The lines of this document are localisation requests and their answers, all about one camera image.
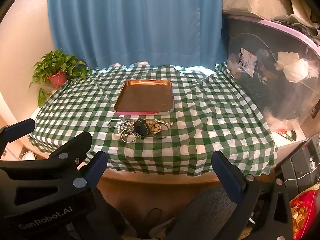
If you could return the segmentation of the black smartwatch green trim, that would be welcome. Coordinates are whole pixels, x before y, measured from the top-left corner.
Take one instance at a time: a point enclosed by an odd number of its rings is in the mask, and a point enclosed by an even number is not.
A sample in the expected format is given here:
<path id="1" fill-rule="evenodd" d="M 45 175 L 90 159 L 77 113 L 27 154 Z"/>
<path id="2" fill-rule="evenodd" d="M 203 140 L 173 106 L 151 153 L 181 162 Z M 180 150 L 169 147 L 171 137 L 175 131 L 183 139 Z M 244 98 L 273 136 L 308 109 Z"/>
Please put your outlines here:
<path id="1" fill-rule="evenodd" d="M 144 139 L 150 133 L 150 128 L 146 120 L 138 119 L 133 123 L 133 133 L 136 137 Z"/>

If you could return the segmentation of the black equipment case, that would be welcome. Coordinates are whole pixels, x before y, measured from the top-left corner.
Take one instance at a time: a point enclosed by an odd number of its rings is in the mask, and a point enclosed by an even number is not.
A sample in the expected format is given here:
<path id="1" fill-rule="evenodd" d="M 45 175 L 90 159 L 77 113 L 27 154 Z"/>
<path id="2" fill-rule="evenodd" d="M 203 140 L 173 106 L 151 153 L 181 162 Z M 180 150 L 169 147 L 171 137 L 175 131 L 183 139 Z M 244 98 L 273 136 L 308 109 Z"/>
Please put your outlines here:
<path id="1" fill-rule="evenodd" d="M 316 184 L 319 179 L 319 135 L 301 143 L 280 169 L 290 199 Z"/>

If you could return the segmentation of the red embroidered cushion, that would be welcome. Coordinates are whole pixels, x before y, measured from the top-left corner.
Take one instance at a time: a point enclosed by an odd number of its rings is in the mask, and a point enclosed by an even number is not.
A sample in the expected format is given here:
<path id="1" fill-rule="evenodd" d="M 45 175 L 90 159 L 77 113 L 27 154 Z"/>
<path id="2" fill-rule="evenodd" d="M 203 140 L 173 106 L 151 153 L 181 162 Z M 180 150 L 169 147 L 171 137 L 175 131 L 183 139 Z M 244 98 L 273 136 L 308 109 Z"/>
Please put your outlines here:
<path id="1" fill-rule="evenodd" d="M 319 184 L 315 184 L 290 201 L 293 239 L 302 239 L 315 221 L 317 216 L 316 198 L 318 191 Z"/>

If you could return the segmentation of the potted green plant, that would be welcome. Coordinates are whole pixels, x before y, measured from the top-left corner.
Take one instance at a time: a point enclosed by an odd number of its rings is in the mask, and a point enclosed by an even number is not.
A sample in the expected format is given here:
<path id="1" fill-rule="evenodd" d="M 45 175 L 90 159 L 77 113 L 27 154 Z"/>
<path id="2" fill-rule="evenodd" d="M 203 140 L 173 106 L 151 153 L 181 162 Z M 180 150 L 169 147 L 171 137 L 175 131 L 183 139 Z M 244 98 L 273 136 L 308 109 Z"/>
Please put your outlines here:
<path id="1" fill-rule="evenodd" d="M 35 63 L 29 85 L 48 84 L 57 90 L 68 81 L 85 80 L 91 73 L 92 70 L 76 55 L 58 49 L 44 54 Z"/>

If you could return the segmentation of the green checkered tablecloth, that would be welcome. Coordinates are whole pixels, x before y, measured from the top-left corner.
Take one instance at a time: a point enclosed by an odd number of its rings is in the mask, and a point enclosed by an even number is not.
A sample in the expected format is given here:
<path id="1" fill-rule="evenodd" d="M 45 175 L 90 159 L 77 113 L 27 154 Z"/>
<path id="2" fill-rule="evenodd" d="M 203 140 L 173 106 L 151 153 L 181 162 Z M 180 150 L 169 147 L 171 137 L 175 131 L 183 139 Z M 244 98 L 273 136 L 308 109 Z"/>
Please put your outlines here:
<path id="1" fill-rule="evenodd" d="M 113 108 L 130 80 L 172 83 L 174 110 L 161 116 L 171 123 L 163 139 L 121 140 Z M 29 141 L 49 154 L 83 131 L 92 136 L 88 159 L 104 151 L 108 169 L 119 172 L 200 176 L 212 170 L 212 153 L 221 151 L 244 174 L 259 176 L 269 174 L 277 157 L 263 115 L 224 64 L 215 70 L 150 65 L 95 70 L 48 99 Z"/>

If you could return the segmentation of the copper pink tray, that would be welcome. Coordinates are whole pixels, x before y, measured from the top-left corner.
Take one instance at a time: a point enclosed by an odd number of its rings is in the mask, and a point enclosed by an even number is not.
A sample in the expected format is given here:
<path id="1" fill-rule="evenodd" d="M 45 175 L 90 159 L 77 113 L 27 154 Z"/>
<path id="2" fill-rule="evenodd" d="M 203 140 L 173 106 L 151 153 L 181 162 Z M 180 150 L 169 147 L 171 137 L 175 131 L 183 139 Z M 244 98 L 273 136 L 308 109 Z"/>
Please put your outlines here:
<path id="1" fill-rule="evenodd" d="M 168 80 L 130 80 L 123 84 L 114 105 L 118 115 L 167 115 L 174 110 Z"/>

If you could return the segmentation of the clear storage bin purple lid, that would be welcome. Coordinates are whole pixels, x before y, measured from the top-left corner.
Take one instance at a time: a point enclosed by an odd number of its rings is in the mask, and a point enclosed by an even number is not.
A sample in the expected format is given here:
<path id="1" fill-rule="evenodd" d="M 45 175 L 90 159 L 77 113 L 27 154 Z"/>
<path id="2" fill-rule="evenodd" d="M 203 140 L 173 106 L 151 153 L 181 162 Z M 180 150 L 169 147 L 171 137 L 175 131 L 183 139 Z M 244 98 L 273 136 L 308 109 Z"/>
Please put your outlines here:
<path id="1" fill-rule="evenodd" d="M 319 133 L 319 47 L 268 20 L 229 15 L 227 66 L 272 131 Z"/>

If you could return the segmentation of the blue curtain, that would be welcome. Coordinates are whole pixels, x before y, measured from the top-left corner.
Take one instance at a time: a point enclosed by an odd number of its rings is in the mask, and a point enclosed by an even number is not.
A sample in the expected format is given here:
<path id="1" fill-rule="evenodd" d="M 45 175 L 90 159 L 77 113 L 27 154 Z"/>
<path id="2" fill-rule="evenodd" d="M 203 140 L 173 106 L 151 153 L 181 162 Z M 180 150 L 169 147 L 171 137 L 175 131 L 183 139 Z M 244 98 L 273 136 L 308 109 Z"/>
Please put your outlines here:
<path id="1" fill-rule="evenodd" d="M 222 0 L 47 0 L 54 45 L 92 68 L 214 68 L 227 60 Z"/>

